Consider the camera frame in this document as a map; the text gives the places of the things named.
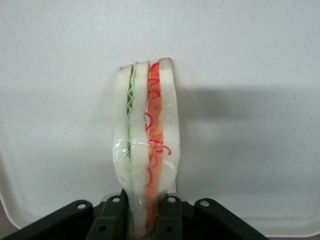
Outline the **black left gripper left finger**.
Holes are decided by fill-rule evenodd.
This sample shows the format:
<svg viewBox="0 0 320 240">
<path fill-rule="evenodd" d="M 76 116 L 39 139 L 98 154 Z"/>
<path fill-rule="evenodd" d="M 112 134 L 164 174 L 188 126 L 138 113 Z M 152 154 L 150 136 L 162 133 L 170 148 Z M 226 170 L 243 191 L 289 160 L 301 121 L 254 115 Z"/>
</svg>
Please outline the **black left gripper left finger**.
<svg viewBox="0 0 320 240">
<path fill-rule="evenodd" d="M 93 206 L 76 200 L 6 236 L 5 240 L 125 240 L 129 204 L 124 190 Z"/>
</svg>

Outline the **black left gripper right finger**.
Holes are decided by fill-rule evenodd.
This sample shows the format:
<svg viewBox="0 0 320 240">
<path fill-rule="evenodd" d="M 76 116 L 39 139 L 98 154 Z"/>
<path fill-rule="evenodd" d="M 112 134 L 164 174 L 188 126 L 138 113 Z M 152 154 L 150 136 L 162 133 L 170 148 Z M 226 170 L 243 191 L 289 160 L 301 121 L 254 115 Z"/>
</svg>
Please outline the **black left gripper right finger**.
<svg viewBox="0 0 320 240">
<path fill-rule="evenodd" d="M 266 240 L 267 237 L 211 198 L 194 205 L 166 194 L 157 220 L 158 240 Z"/>
</svg>

